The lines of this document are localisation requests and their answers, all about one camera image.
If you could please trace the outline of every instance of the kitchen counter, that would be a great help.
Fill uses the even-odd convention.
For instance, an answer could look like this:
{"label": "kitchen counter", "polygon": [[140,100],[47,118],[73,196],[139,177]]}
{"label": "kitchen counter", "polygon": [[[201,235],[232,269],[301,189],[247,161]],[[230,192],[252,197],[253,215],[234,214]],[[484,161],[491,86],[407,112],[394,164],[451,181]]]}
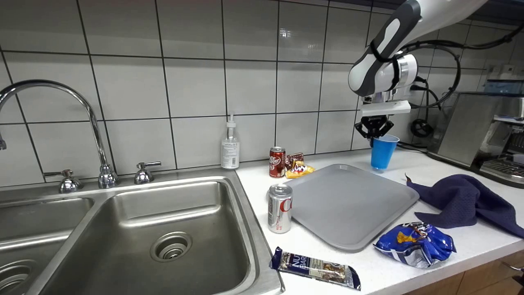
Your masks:
{"label": "kitchen counter", "polygon": [[[314,158],[310,156],[306,159],[306,163],[314,169],[320,169],[330,164],[350,164],[363,171],[371,171],[368,166],[368,158],[368,151],[356,151]],[[399,264],[386,256],[378,255],[371,245],[360,253],[337,251],[317,240],[315,236],[312,236],[307,230],[304,230],[294,222],[288,233],[274,235],[266,228],[265,194],[271,184],[286,182],[286,179],[270,179],[266,169],[266,164],[260,163],[245,164],[237,171],[237,176],[240,177],[247,199],[255,212],[255,217],[261,227],[268,246],[271,250],[279,246],[283,251],[304,255],[329,263],[348,264],[358,273],[361,281],[361,292],[355,292],[350,289],[317,282],[312,279],[281,274],[288,295],[405,294],[524,250],[524,241],[520,241],[518,238],[509,236],[507,233],[478,220],[478,223],[473,227],[441,230],[443,233],[453,238],[456,253],[451,255],[445,264],[435,269],[422,271]],[[412,182],[432,186],[437,181],[451,174],[473,176],[478,181],[481,181],[486,187],[489,187],[492,192],[504,197],[509,204],[515,207],[517,223],[524,227],[524,194],[520,189],[512,189],[492,182],[489,179],[479,177],[476,174],[471,174],[468,171],[433,161],[417,151],[396,151],[389,169],[384,174],[378,176],[399,184],[404,184],[404,176],[409,176]],[[417,202],[401,218],[397,218],[391,225],[391,228],[397,223],[415,222],[417,218],[414,217],[414,212],[437,214],[437,210],[430,205]]]}

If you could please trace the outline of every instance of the dish towel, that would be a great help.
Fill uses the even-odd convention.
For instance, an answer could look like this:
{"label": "dish towel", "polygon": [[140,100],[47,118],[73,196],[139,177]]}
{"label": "dish towel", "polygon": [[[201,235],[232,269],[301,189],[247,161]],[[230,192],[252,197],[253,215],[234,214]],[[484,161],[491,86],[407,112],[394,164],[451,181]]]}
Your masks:
{"label": "dish towel", "polygon": [[438,228],[469,227],[476,217],[514,235],[524,238],[524,230],[515,223],[515,212],[510,204],[491,192],[469,176],[450,176],[432,187],[410,182],[420,200],[441,210],[440,215],[414,214],[420,222]]}

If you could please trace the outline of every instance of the small snack package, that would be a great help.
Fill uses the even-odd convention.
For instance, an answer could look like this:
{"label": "small snack package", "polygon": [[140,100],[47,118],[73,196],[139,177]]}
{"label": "small snack package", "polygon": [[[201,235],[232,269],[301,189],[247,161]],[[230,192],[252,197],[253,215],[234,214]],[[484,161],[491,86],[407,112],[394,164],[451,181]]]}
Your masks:
{"label": "small snack package", "polygon": [[456,253],[453,238],[419,222],[394,227],[378,238],[374,250],[419,269],[438,266]]}

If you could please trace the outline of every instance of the soda can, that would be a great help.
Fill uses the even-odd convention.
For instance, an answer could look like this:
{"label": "soda can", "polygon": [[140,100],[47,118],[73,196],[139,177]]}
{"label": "soda can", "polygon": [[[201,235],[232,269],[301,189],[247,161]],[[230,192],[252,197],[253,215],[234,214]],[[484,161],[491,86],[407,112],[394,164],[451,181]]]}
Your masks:
{"label": "soda can", "polygon": [[291,228],[292,191],[284,184],[271,186],[266,192],[268,215],[266,225],[273,233],[286,233]]}
{"label": "soda can", "polygon": [[273,146],[268,151],[268,176],[278,179],[283,176],[284,169],[284,150],[281,146]]}

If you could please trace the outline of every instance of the plastic cup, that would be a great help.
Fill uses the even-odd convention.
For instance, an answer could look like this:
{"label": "plastic cup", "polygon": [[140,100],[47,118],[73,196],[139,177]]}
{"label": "plastic cup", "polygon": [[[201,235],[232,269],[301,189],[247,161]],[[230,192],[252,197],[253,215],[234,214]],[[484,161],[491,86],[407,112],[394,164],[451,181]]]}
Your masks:
{"label": "plastic cup", "polygon": [[396,137],[381,137],[373,138],[371,148],[371,168],[373,171],[384,173],[391,163],[397,138]]}

